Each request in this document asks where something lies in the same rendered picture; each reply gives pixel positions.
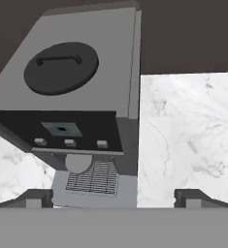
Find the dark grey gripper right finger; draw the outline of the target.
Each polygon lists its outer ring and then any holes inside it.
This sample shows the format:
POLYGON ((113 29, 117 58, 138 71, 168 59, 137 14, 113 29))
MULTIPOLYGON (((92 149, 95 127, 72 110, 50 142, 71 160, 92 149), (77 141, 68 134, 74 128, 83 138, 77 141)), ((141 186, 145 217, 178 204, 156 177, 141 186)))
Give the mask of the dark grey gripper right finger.
POLYGON ((174 208, 228 208, 228 203, 210 198, 199 189, 176 189, 174 208))

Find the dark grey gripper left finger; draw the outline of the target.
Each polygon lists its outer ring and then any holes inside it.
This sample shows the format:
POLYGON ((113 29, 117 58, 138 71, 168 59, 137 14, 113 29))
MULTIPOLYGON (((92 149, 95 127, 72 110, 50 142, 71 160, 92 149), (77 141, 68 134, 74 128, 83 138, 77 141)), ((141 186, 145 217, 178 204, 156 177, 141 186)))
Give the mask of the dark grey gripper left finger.
POLYGON ((28 189, 19 197, 0 202, 0 208, 53 208, 51 189, 28 189))

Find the grey coffee machine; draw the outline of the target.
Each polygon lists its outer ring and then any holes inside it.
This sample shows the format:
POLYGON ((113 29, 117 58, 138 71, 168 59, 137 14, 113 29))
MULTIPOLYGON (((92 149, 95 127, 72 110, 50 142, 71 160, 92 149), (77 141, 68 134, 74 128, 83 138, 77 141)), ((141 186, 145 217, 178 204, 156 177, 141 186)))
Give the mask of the grey coffee machine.
POLYGON ((54 206, 137 205, 142 11, 44 12, 0 74, 0 137, 54 168, 54 206))

